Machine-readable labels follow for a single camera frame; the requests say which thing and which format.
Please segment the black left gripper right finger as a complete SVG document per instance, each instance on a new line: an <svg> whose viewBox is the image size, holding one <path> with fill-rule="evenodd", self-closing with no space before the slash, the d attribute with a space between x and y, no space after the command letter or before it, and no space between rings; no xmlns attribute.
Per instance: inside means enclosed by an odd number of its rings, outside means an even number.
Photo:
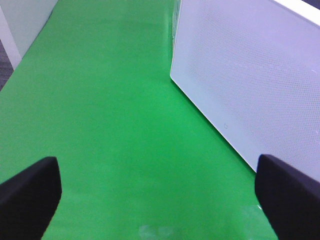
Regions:
<svg viewBox="0 0 320 240"><path fill-rule="evenodd" d="M258 158L254 192L280 240L320 238L320 183L279 158Z"/></svg>

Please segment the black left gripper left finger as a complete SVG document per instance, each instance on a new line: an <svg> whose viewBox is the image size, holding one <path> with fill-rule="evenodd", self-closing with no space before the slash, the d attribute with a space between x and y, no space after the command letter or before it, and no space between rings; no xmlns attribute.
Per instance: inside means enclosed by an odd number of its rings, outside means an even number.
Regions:
<svg viewBox="0 0 320 240"><path fill-rule="evenodd" d="M47 156L0 185L0 238L40 240L62 197L58 160Z"/></svg>

